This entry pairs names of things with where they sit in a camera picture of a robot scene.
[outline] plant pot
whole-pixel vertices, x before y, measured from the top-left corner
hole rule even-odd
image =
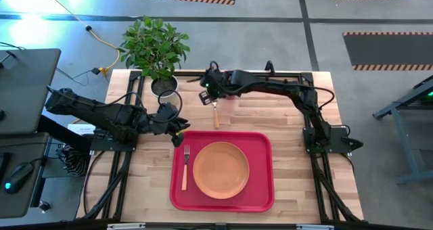
[[[179,82],[177,82],[177,78],[174,76],[172,76],[171,79],[168,79],[168,80],[156,79],[150,83],[150,91],[152,92],[152,94],[154,94],[156,99],[164,91],[168,91],[168,90],[177,91],[178,88],[179,88]],[[160,102],[162,104],[170,102],[173,105],[177,105],[179,103],[179,101],[180,100],[179,100],[178,95],[174,92],[171,92],[171,93],[165,92],[162,94],[162,96],[160,98]]]

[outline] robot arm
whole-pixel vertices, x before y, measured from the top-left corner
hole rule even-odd
[[[206,91],[200,94],[204,105],[218,98],[229,95],[240,97],[241,94],[251,91],[289,97],[295,107],[311,121],[313,129],[307,131],[307,135],[304,134],[306,147],[311,152],[332,152],[333,149],[334,152],[350,152],[363,145],[360,141],[348,138],[346,128],[329,125],[323,119],[317,105],[316,92],[316,89],[323,88],[300,85],[296,81],[257,77],[243,70],[221,72],[218,66],[212,66],[212,63],[205,75],[200,78],[200,85],[206,88]]]
[[[148,114],[144,107],[105,104],[81,97],[72,89],[49,90],[52,95],[45,104],[48,112],[80,118],[109,132],[121,144],[135,146],[139,134],[153,133],[171,135],[177,147],[183,140],[183,134],[178,132],[189,127],[188,120],[177,117],[178,110],[171,103],[162,103],[155,114]]]

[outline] computer mouse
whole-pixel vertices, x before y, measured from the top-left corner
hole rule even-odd
[[[26,183],[27,178],[32,174],[33,169],[33,165],[29,162],[23,162],[15,167],[12,174],[5,181],[5,192],[18,192]]]
[[[2,121],[3,119],[5,119],[5,111],[0,110],[0,121]]]

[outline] fork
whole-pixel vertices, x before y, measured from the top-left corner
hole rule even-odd
[[[212,105],[214,106],[214,125],[215,128],[219,128],[219,117],[218,117],[218,111],[217,111],[217,101],[212,101]]]
[[[183,166],[182,190],[187,190],[187,165],[189,158],[189,145],[183,148],[183,157],[185,158],[185,165]]]

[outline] butcher block tabletop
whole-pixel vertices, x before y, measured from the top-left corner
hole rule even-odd
[[[127,91],[130,70],[113,70],[105,102],[109,103]],[[203,106],[198,93],[199,82],[186,83],[193,77],[178,76],[179,93],[183,98],[180,117],[189,120],[187,130],[214,131],[213,106]],[[329,72],[313,72],[314,85],[334,90]],[[156,112],[157,99],[145,78],[142,100],[148,113]],[[318,90],[319,104],[330,94]],[[133,152],[125,191],[122,222],[170,223],[320,223],[313,181],[311,159],[305,152],[302,138],[303,115],[284,96],[259,92],[243,94],[235,99],[219,99],[219,131],[256,131],[271,141],[275,203],[264,213],[198,212],[176,209],[170,202],[170,180],[174,147],[168,135],[140,135]],[[341,124],[337,100],[323,108],[323,117],[330,124]],[[105,191],[114,153],[106,152],[96,162],[87,186],[88,210]],[[329,163],[334,187],[352,213],[363,218],[352,167],[340,154],[330,154]],[[118,187],[113,194],[110,216],[117,200]],[[329,197],[325,207],[331,216]],[[84,215],[83,199],[77,217]]]

